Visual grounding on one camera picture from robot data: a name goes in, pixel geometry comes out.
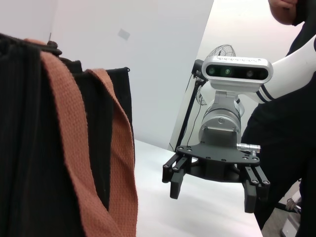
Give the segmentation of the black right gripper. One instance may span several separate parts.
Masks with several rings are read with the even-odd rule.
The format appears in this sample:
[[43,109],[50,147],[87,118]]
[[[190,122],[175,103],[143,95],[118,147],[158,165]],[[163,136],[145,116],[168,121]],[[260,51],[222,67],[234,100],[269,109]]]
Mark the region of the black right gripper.
[[205,180],[242,183],[244,211],[254,213],[256,201],[268,200],[270,182],[256,155],[260,146],[237,143],[233,146],[179,146],[176,153],[162,166],[162,182],[170,183],[170,198],[178,199],[184,176]]

